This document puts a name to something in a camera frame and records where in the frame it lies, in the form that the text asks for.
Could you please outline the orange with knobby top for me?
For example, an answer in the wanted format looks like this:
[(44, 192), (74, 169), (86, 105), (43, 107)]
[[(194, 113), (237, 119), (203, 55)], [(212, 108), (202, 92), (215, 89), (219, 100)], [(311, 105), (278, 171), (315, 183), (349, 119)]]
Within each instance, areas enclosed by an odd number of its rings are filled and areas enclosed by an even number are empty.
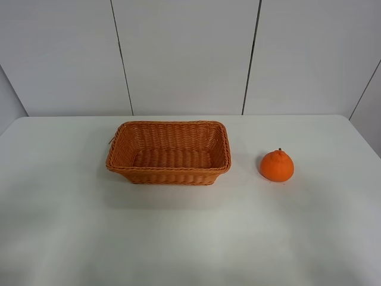
[(261, 160), (260, 173), (272, 182), (286, 182), (294, 174), (292, 159), (281, 149), (267, 153)]

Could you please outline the orange woven wicker basket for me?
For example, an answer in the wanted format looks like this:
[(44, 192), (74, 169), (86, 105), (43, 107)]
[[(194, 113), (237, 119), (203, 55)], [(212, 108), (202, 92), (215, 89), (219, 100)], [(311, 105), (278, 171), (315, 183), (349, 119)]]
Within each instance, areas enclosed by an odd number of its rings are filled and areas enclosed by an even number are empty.
[(212, 185), (232, 165), (217, 121), (132, 121), (116, 131), (106, 168), (133, 184)]

